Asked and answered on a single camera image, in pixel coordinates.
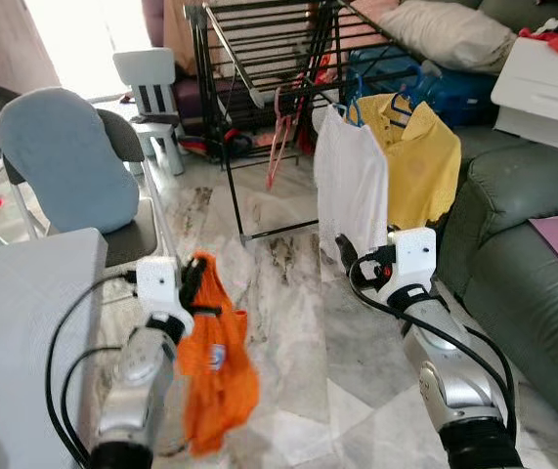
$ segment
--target marble floor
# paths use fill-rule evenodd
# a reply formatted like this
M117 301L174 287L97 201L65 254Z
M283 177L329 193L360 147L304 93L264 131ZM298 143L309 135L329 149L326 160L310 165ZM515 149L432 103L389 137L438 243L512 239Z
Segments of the marble floor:
M179 421L186 379L168 396L168 415L157 468L445 468L446 454L433 430L402 351L395 320L363 306L345 276L320 253L316 227L262 238L242 246L226 174L193 156L172 178L158 168L158 186L179 254L214 253L234 303L249 314L248 353L261 380L261 400L245 426L223 449L192 459L174 454L183 437ZM312 160L285 161L266 192L265 166L235 172L246 230L256 232L316 216ZM9 187L0 174L0 234L25 240ZM27 195L29 205L35 202ZM442 285L455 315L471 321ZM126 285L108 285L99 343L120 343L141 311ZM111 362L95 373L94 416ZM558 415L516 373L519 437L525 466L558 468Z

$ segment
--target pillow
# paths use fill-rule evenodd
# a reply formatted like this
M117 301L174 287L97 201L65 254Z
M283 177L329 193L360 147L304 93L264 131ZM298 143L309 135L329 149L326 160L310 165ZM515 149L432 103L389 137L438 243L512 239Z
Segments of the pillow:
M411 0L379 24L410 49L454 70L499 73L516 39L509 28L456 3Z
M62 88L11 101L0 113L0 152L29 183L60 232L117 230L138 211L139 189L96 110Z

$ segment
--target grey chair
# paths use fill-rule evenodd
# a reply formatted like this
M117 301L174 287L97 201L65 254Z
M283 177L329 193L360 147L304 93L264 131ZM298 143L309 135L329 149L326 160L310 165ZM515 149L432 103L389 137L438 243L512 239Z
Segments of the grey chair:
M176 251L172 234L170 234L165 219L159 193L135 131L120 115L104 109L97 109L97 112L105 124L105 131L113 150L120 158L120 164L122 162L135 162L142 165L150 194L150 198L140 198L137 215L129 224L113 232L103 234L108 245L107 267L132 262L152 254L159 246L159 234L161 234L163 245L168 253L175 256ZM28 181L12 165L11 157L3 154L3 160L12 185L12 192L26 223L29 236L38 238L38 232L41 235L55 233L55 227L45 228L26 208L19 185L28 183Z

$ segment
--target small white chair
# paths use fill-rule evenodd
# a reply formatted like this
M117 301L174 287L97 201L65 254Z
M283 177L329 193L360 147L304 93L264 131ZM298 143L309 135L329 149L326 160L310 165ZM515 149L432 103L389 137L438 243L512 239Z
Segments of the small white chair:
M122 82L130 86L141 115L177 116L170 85L174 83L174 53L165 47L113 54L113 63ZM163 139L170 171L185 171L173 140L175 127L162 123L131 123L138 134L144 155L153 154L151 138Z

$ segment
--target leather sofa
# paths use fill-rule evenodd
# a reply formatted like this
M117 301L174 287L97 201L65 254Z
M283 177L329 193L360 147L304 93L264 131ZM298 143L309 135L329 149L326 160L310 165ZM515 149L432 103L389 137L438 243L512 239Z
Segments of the leather sofa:
M558 256L528 222L558 215L558 149L456 131L460 189L438 276L558 411Z

